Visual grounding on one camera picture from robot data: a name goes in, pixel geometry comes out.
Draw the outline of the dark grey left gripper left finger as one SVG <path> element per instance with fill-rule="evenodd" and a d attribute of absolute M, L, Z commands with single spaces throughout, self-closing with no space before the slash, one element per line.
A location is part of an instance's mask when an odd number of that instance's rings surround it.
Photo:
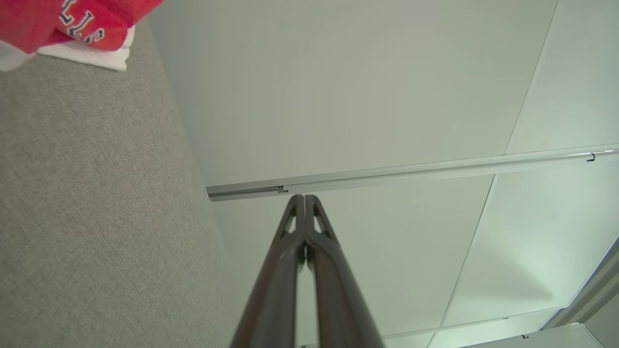
<path fill-rule="evenodd" d="M 305 198 L 285 207 L 230 348 L 295 348 L 297 275 L 305 263 Z"/>

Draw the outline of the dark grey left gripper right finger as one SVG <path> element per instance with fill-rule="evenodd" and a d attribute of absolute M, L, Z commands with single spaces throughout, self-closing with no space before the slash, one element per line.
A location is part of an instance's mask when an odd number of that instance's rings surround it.
<path fill-rule="evenodd" d="M 322 202 L 305 196 L 308 264 L 315 277 L 319 348 L 384 348 Z"/>

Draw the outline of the red white Bulls jersey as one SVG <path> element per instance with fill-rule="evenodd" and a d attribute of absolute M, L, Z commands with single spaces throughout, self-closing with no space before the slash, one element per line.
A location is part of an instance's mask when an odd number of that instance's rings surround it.
<path fill-rule="evenodd" d="M 135 27 L 163 0 L 0 0 L 0 72 L 35 55 L 125 71 Z"/>

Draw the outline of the grey fabric sofa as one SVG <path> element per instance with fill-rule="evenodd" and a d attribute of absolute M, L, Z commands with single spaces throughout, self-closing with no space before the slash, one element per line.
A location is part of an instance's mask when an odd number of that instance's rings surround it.
<path fill-rule="evenodd" d="M 228 348 L 225 256 L 152 29 L 0 72 L 0 348 Z"/>

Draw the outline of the grey partition post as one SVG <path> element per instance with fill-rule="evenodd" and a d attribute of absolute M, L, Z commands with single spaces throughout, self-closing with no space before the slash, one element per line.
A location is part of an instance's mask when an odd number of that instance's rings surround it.
<path fill-rule="evenodd" d="M 276 180 L 210 186 L 211 201 L 247 200 L 270 196 L 309 194 L 339 189 L 375 187 L 404 181 L 503 174 L 538 170 L 564 164 L 619 160 L 619 143 L 588 147 L 561 148 L 464 160 L 435 161 L 358 171 L 314 174 Z"/>

